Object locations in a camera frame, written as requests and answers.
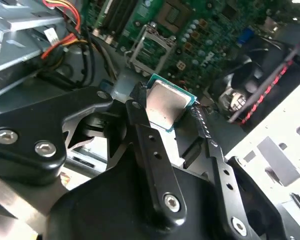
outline electronic component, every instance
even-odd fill
[[[200,21],[199,21],[199,26],[200,26],[201,28],[205,29],[205,28],[208,26],[208,23],[207,23],[206,20],[200,19]]]
[[[186,42],[185,45],[184,45],[184,49],[188,50],[188,51],[191,51],[192,49],[192,44],[190,42]]]
[[[229,20],[233,20],[237,15],[237,11],[229,4],[226,4],[222,10],[222,15]]]
[[[156,74],[151,77],[147,88],[146,112],[149,120],[167,132],[173,130],[175,121],[182,116],[184,109],[192,106],[197,99]]]
[[[165,50],[164,54],[160,55],[158,63],[155,67],[150,67],[149,63],[144,61],[140,61],[138,56],[142,52],[145,47],[145,42],[150,40],[155,42],[161,48]],[[130,64],[134,66],[136,70],[142,72],[144,76],[150,76],[154,73],[159,73],[163,68],[168,56],[170,55],[171,51],[173,50],[175,43],[173,38],[165,39],[164,37],[160,36],[158,31],[152,28],[149,25],[144,25],[139,37],[135,40],[134,45],[132,46],[130,52],[132,53],[131,58],[128,60]]]
[[[138,0],[107,0],[95,24],[94,34],[111,44],[121,36]]]
[[[194,31],[192,34],[191,34],[191,37],[193,39],[198,39],[200,37],[200,33],[198,33],[197,31]]]
[[[181,71],[185,70],[186,66],[187,66],[187,65],[186,65],[183,61],[179,61],[179,62],[176,64],[176,67],[177,67],[178,69],[180,69]]]
[[[175,34],[187,23],[191,13],[180,0],[165,0],[156,20]]]
[[[256,7],[254,1],[210,0],[202,3],[195,0],[153,0],[150,6],[146,6],[145,1],[141,1],[114,46],[117,49],[124,47],[129,50],[131,42],[136,39],[139,41],[140,32],[143,32],[135,22],[154,22],[155,29],[161,36],[165,39],[176,38],[175,49],[183,50],[183,54],[169,55],[158,73],[170,78],[168,73],[171,67],[176,66],[179,61],[193,66],[193,60],[196,59],[199,66],[203,67],[187,67],[184,71],[177,72],[174,77],[184,80],[188,89],[193,89],[194,94],[200,95],[203,91],[196,86],[208,87],[228,67],[227,61],[232,55],[225,53],[225,50],[232,51],[236,48],[238,37],[248,26],[254,32],[260,33],[257,22],[260,19],[265,20],[267,10],[281,3],[280,0],[265,1]],[[145,54],[142,58],[143,62],[148,62],[147,65],[151,66],[158,64],[162,58],[160,52],[149,55]]]

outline motherboard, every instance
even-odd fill
[[[283,2],[95,0],[89,12],[94,34],[124,55],[129,67],[200,96]],[[98,13],[96,6],[102,6]]]

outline black mechanical arm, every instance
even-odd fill
[[[0,205],[18,218],[1,193],[21,196],[33,213],[21,219],[44,240],[300,240],[297,223],[236,158],[225,161],[206,114],[194,105],[175,128],[180,169],[138,102],[95,87],[2,113]],[[60,190],[67,151],[96,136],[108,141],[107,171]]]

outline black plastic part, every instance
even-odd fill
[[[138,165],[139,182],[142,188],[146,215],[161,231],[171,232],[182,225],[187,216],[187,207],[171,167],[158,130],[150,127],[146,110],[136,101],[125,104],[125,124],[122,129],[108,126],[108,165],[111,168],[132,151]],[[164,203],[166,194],[174,195],[180,210],[172,212]]]
[[[281,205],[274,206],[254,180],[239,165],[237,157],[227,161],[233,169],[251,227],[267,239],[300,239],[300,226]]]
[[[62,197],[51,211],[43,239],[212,240],[211,185],[173,168],[186,196],[187,219],[173,232],[160,231],[145,215],[144,186],[133,156],[133,150],[127,151],[118,165]]]
[[[184,157],[184,167],[205,176],[215,187],[218,214],[215,216],[227,236],[235,239],[259,239],[253,229],[247,228],[247,236],[241,236],[233,227],[232,219],[237,218],[249,226],[241,200],[239,187],[232,168],[224,161],[220,146],[207,131],[206,110],[193,106],[187,110],[175,128],[179,154]]]
[[[74,146],[72,139],[78,123],[111,106],[111,96],[100,98],[98,91],[88,87],[0,114],[0,130],[18,134],[15,143],[0,144],[0,177],[34,185],[52,182],[66,160],[67,149]],[[38,155],[35,145],[40,141],[53,143],[55,155]]]

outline metal bracket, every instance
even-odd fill
[[[149,25],[144,25],[141,32],[141,37],[138,37],[135,41],[135,44],[133,45],[131,52],[133,52],[129,62],[132,63],[136,68],[139,68],[143,70],[146,74],[151,75],[154,73],[159,73],[161,69],[163,68],[167,58],[169,57],[171,51],[174,49],[175,43],[171,39],[163,39],[158,33],[157,30],[152,28]],[[144,41],[145,39],[150,39],[156,43],[158,43],[160,46],[162,46],[166,53],[164,56],[160,58],[160,61],[155,69],[151,69],[144,63],[137,60],[137,57],[140,53],[140,51],[144,48]]]
[[[0,178],[0,205],[41,234],[56,201],[68,190],[58,178],[48,186],[28,186]]]
[[[12,131],[16,137],[0,136],[7,142],[0,143],[0,177],[31,184],[52,182],[66,160],[67,149],[73,147],[79,122],[94,112],[107,111],[112,102],[97,87],[87,87],[0,114],[0,131]]]
[[[250,228],[234,171],[208,131],[206,114],[202,106],[193,106],[178,123],[175,132],[180,157],[185,158],[186,169],[207,177],[214,185],[219,220],[226,234],[234,239],[259,239]]]
[[[145,211],[156,227],[170,232],[186,221],[187,207],[158,130],[150,127],[146,110],[136,101],[125,104],[122,144],[108,137],[108,166],[115,166],[129,152],[138,165]]]

